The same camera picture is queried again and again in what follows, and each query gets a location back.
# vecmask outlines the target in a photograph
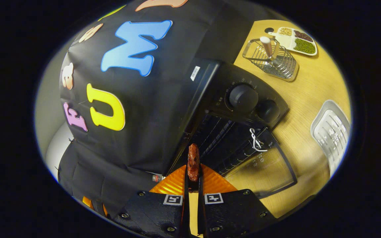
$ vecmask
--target sausage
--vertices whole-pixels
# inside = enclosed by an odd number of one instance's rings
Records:
[[[198,181],[199,174],[199,149],[196,144],[189,146],[188,153],[188,176],[193,182]]]

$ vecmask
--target white cable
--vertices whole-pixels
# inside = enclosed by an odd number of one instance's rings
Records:
[[[250,128],[249,131],[251,132],[251,137],[253,139],[253,142],[252,142],[252,147],[256,150],[256,151],[259,151],[259,152],[266,152],[267,150],[266,149],[261,149],[261,145],[260,145],[260,142],[258,141],[258,139],[255,137],[255,130],[254,128]]]

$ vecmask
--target black knob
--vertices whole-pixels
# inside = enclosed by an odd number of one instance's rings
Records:
[[[258,116],[265,122],[273,122],[280,116],[280,108],[272,100],[263,101],[260,103],[258,109]]]
[[[236,86],[229,95],[230,104],[240,112],[250,112],[258,103],[258,93],[249,85]]]

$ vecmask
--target black cloth backdrop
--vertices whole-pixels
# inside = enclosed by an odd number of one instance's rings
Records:
[[[69,125],[75,141],[69,145],[59,165],[59,183],[71,196],[100,199],[109,214],[115,214],[138,190],[150,190],[154,172],[164,174],[174,155],[173,141],[179,131],[186,106],[181,103],[183,74],[194,57],[217,59],[233,63],[254,19],[242,15],[242,7],[222,0],[192,0],[181,7],[151,7],[135,12],[142,1],[133,1],[117,13],[95,21],[83,28],[71,44],[60,72],[61,108],[69,108],[83,116],[88,127],[85,132]],[[272,13],[265,11],[266,19]],[[135,55],[154,56],[151,73],[142,77],[138,71],[109,68],[102,72],[103,55],[125,41],[115,31],[126,21],[173,21],[163,39],[154,40],[156,50]],[[103,26],[84,42],[79,38],[91,27]],[[74,87],[62,85],[62,69],[73,63]],[[90,107],[112,115],[110,105],[87,100],[86,85],[110,92],[120,99],[126,124],[121,131],[113,131],[92,122]]]

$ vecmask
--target metal wire basket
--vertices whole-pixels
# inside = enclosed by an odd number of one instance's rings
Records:
[[[270,38],[270,40],[273,50],[271,57],[267,56],[259,39],[250,40],[243,50],[242,56],[267,74],[288,82],[293,81],[298,73],[298,63],[285,47],[280,46],[276,39]]]

